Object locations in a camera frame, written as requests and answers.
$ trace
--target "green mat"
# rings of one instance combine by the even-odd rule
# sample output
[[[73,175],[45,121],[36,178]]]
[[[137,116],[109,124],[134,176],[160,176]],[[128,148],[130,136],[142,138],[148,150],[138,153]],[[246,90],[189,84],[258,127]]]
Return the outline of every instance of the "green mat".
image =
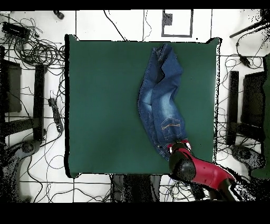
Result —
[[[168,174],[168,162],[150,144],[137,109],[151,48],[163,43],[77,41],[72,35],[67,40],[70,172]],[[208,162],[213,161],[219,42],[170,43],[184,69],[175,103],[192,151]]]

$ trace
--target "cable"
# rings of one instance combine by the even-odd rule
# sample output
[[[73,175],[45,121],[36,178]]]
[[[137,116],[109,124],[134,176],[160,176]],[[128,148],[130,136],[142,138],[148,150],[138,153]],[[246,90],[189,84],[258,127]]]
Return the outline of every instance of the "cable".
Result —
[[[149,23],[147,22],[147,20],[146,20],[146,23],[147,23],[147,25],[150,27],[150,33],[142,40],[142,41],[144,41],[147,37],[149,37],[150,36],[150,34],[151,34],[151,32],[152,32],[152,27],[149,25]]]
[[[248,35],[248,34],[251,34],[251,33],[255,33],[255,32],[259,31],[259,30],[261,30],[261,28],[258,29],[258,30],[255,30],[255,31],[250,31],[250,32],[248,32],[248,33],[242,35],[242,36],[238,39],[238,41],[237,41],[237,43],[236,43],[236,51],[237,51],[237,54],[239,55],[240,61],[241,61],[245,66],[249,67],[250,69],[257,69],[257,68],[260,68],[260,66],[262,65],[262,59],[261,59],[261,63],[260,63],[259,66],[254,65],[254,58],[256,57],[256,55],[257,55],[257,53],[259,52],[259,50],[262,48],[262,46],[263,46],[263,44],[265,43],[265,41],[269,38],[269,36],[267,35],[267,36],[265,37],[265,39],[263,40],[263,43],[261,44],[261,46],[259,47],[258,51],[256,52],[256,54],[254,55],[254,57],[253,57],[253,59],[252,59],[252,64],[250,64],[250,61],[249,61],[249,59],[248,59],[246,56],[242,56],[242,55],[239,53],[239,51],[238,51],[239,41],[240,41],[240,39],[242,39],[244,36],[246,36],[246,35]]]
[[[31,161],[32,161],[32,155],[30,156],[30,162],[29,162],[29,165],[28,165],[28,167],[27,167],[27,173],[28,173],[28,175],[29,175],[33,180],[35,180],[36,182],[38,182],[38,183],[41,185],[41,189],[40,189],[39,193],[36,195],[36,197],[35,197],[35,199],[34,199],[34,201],[33,201],[33,203],[35,203],[37,197],[40,195],[40,193],[41,193],[41,191],[42,191],[42,189],[43,189],[43,184],[42,184],[40,181],[38,181],[37,179],[33,178],[33,177],[30,175],[30,173],[29,173],[29,167],[30,167]]]
[[[127,41],[127,39],[124,38],[124,37],[122,36],[122,34],[119,32],[119,30],[117,29],[117,27],[116,27],[116,25],[113,23],[113,21],[111,21],[111,19],[107,16],[105,10],[103,10],[103,12],[104,12],[105,16],[107,17],[107,19],[112,23],[112,25],[114,25],[114,27],[116,28],[116,30],[117,30],[117,32],[120,34],[120,36],[123,38],[123,40],[124,40],[124,41]]]

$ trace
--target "jeans seam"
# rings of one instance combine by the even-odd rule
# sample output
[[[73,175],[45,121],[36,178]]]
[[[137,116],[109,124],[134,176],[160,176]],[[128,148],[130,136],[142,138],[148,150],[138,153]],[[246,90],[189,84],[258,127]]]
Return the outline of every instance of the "jeans seam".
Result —
[[[146,80],[147,80],[147,77],[148,77],[148,72],[149,72],[150,66],[152,65],[152,60],[153,60],[153,57],[152,56],[153,56],[153,51],[151,52],[151,56],[150,56],[150,60],[149,60],[148,66],[147,66],[147,70],[146,70],[146,72],[144,74],[142,86],[141,86],[140,93],[139,93],[138,104],[140,102],[140,99],[141,99],[141,95],[143,93],[144,86],[146,84]]]

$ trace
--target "jeans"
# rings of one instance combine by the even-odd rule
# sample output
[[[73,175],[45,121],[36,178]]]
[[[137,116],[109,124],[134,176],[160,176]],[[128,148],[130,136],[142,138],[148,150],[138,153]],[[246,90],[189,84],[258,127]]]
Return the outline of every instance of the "jeans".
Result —
[[[182,67],[170,45],[153,48],[138,97],[138,110],[156,151],[169,160],[168,145],[187,139],[185,121],[174,104]]]

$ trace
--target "floor tile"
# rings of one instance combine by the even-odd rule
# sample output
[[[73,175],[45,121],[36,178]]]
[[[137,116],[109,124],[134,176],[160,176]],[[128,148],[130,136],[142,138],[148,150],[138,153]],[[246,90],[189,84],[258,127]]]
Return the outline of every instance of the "floor tile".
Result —
[[[111,183],[108,174],[81,174],[75,183]]]
[[[110,193],[110,184],[75,184],[76,190],[74,202],[98,202],[102,201]]]
[[[124,38],[130,41],[141,41],[143,10],[105,10],[105,13]],[[123,41],[103,10],[77,11],[76,20],[76,35],[79,40]]]
[[[211,33],[211,10],[194,10],[192,38],[179,37],[161,37],[162,32],[162,10],[145,10],[144,22],[144,38],[145,41],[171,41],[171,42],[202,42],[205,43],[210,39]],[[172,10],[165,10],[165,13],[172,14],[172,23],[178,23],[176,13],[181,13],[181,10],[174,12]],[[186,22],[190,23],[190,17],[186,17]]]

